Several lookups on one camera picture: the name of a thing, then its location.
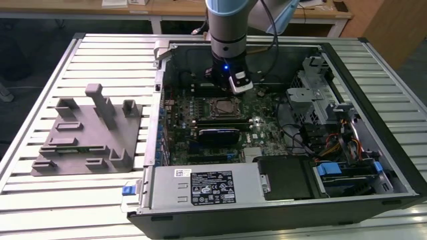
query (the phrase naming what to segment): slotted metal surface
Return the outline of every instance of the slotted metal surface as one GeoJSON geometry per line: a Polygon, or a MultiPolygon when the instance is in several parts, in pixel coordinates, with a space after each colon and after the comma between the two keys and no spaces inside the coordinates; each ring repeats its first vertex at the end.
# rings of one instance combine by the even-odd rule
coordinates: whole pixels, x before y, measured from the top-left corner
{"type": "MultiPolygon", "coordinates": [[[[154,46],[156,40],[203,40],[194,36],[87,34],[74,40],[54,72],[42,97],[0,164],[0,236],[2,239],[147,239],[122,213],[122,186],[143,176],[146,140],[150,129],[154,82],[154,46]],[[88,83],[104,86],[103,94],[114,104],[135,99],[143,104],[134,171],[116,174],[32,177],[39,155],[58,116],[52,107],[59,97],[75,97],[91,104],[84,89],[88,83]]],[[[387,123],[412,162],[427,177],[427,114],[395,73],[356,39],[286,37],[284,42],[332,44],[374,107],[387,123]]],[[[248,41],[270,42],[270,37],[248,41]]],[[[348,101],[343,87],[338,91],[348,101]]],[[[200,239],[422,239],[427,228],[427,205],[394,210],[344,226],[324,226],[283,231],[254,232],[200,239]]]]}

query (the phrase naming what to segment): blue latch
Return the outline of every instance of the blue latch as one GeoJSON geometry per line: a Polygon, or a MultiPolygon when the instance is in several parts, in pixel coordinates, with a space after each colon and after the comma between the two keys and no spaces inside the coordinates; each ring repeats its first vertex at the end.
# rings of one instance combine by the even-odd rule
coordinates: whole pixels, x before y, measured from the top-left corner
{"type": "Polygon", "coordinates": [[[328,174],[342,174],[342,169],[336,162],[322,163],[316,168],[320,176],[328,174]]]}
{"type": "Polygon", "coordinates": [[[382,166],[380,162],[375,161],[374,166],[375,166],[376,172],[380,173],[383,171],[383,166],[382,166]]]}
{"type": "Polygon", "coordinates": [[[122,196],[132,196],[136,195],[136,186],[123,186],[122,188],[122,196]]]}

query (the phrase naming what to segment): motherboard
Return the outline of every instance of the motherboard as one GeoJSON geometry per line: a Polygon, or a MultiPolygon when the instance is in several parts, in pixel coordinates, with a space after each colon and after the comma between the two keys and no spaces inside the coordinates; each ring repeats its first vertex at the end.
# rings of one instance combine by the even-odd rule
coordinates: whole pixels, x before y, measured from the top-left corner
{"type": "Polygon", "coordinates": [[[231,95],[210,83],[167,91],[170,165],[244,163],[287,154],[276,108],[283,94],[259,85],[231,95]]]}

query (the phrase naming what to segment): wooden cabinet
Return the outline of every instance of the wooden cabinet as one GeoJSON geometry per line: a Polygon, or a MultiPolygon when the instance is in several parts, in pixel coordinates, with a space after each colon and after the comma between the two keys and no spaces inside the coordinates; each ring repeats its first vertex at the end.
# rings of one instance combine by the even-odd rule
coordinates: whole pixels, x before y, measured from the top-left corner
{"type": "Polygon", "coordinates": [[[342,37],[366,37],[394,69],[427,36],[427,0],[343,0],[354,14],[342,37]]]}

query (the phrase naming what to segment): power supply label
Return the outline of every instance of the power supply label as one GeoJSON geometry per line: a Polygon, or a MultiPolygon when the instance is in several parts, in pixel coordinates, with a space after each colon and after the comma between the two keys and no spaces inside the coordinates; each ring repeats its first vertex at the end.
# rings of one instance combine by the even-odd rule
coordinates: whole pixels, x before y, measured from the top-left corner
{"type": "Polygon", "coordinates": [[[191,173],[191,203],[195,206],[236,203],[232,171],[191,173]]]}

